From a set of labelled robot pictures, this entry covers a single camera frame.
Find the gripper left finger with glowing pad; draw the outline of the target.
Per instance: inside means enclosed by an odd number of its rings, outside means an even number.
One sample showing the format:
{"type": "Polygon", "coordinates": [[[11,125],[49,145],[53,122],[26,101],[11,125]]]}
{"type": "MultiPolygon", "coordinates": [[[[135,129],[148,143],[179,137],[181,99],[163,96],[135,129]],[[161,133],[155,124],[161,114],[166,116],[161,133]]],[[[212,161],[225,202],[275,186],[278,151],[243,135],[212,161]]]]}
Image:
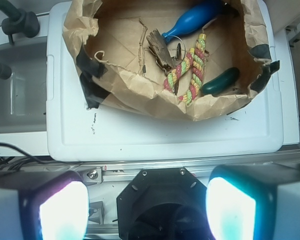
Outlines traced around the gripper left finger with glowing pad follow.
{"type": "Polygon", "coordinates": [[[67,171],[0,171],[0,240],[82,240],[89,194],[67,171]]]}

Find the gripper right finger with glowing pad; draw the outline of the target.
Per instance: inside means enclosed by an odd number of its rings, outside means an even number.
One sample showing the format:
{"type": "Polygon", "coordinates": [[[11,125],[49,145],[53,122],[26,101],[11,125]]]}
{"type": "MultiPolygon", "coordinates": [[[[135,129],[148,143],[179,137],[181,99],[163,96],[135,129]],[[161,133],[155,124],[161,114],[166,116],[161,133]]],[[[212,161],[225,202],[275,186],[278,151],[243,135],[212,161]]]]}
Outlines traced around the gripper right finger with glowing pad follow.
{"type": "Polygon", "coordinates": [[[300,164],[223,164],[205,208],[217,240],[300,240],[300,164]]]}

